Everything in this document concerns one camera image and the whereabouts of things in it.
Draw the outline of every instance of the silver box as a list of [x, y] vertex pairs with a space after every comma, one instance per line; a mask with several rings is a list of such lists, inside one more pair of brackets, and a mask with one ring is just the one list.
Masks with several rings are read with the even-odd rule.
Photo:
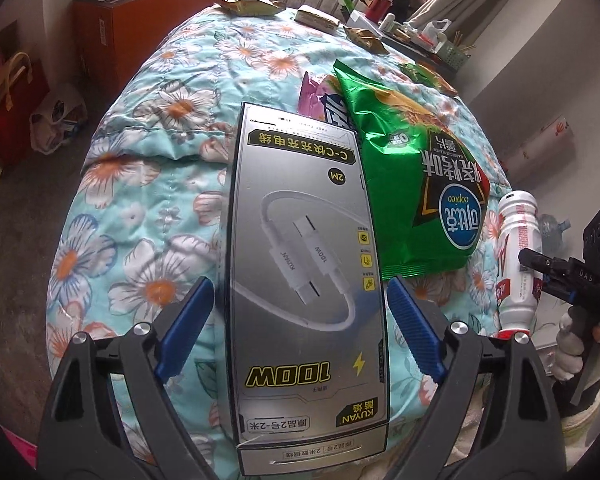
[[384, 300], [354, 134], [244, 104], [222, 216], [221, 423], [244, 475], [384, 451]]

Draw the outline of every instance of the red gift bag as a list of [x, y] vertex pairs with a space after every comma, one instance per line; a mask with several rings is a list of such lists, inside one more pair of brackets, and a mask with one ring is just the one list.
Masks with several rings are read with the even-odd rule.
[[42, 63], [31, 63], [26, 54], [26, 75], [11, 77], [11, 69], [17, 67], [18, 57], [10, 60], [11, 67], [5, 81], [6, 95], [0, 103], [0, 158], [6, 166], [19, 163], [32, 151], [29, 116], [49, 92]]

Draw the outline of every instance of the teal fabric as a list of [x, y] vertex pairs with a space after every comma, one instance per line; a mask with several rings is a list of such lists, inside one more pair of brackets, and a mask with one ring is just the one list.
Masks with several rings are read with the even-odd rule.
[[[47, 349], [52, 373], [71, 334], [125, 333], [184, 297], [197, 277], [216, 278], [227, 142], [240, 104], [295, 112], [302, 76], [331, 73], [339, 59], [436, 113], [471, 150], [491, 181], [480, 243], [464, 269], [411, 281], [451, 319], [496, 332], [497, 203], [509, 188], [480, 126], [460, 99], [412, 83], [396, 52], [375, 56], [340, 28], [328, 35], [292, 21], [235, 18], [217, 7], [165, 39], [102, 119], [67, 215], [48, 285]], [[389, 447], [404, 439], [434, 391], [387, 313], [391, 370]], [[235, 448], [219, 425], [210, 318], [182, 373], [166, 385], [193, 441], [221, 480], [239, 478]], [[152, 461], [120, 378], [118, 407], [134, 452]], [[297, 478], [310, 478], [300, 474]]]

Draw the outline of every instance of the gloved hand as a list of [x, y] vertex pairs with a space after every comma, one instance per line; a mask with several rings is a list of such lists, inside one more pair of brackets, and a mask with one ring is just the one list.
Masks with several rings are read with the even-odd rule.
[[[564, 314], [560, 318], [560, 331], [556, 336], [558, 348], [555, 351], [555, 363], [552, 367], [554, 377], [558, 381], [568, 381], [575, 374], [582, 370], [582, 352], [584, 352], [584, 344], [582, 339], [571, 332], [573, 320], [569, 314]], [[593, 339], [600, 343], [600, 324], [593, 327]], [[593, 367], [589, 379], [585, 384], [585, 390], [592, 384], [600, 380], [600, 354], [598, 360]]]

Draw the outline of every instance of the white plastic bag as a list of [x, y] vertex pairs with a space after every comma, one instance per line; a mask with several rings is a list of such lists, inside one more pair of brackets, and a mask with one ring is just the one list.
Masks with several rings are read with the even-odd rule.
[[440, 22], [429, 22], [424, 27], [422, 31], [422, 36], [424, 36], [428, 41], [433, 43], [433, 46], [436, 46], [438, 41], [438, 34], [440, 32], [444, 32], [451, 25], [451, 20], [441, 20]]
[[49, 92], [29, 117], [31, 147], [49, 155], [73, 137], [87, 120], [84, 99], [69, 83]]

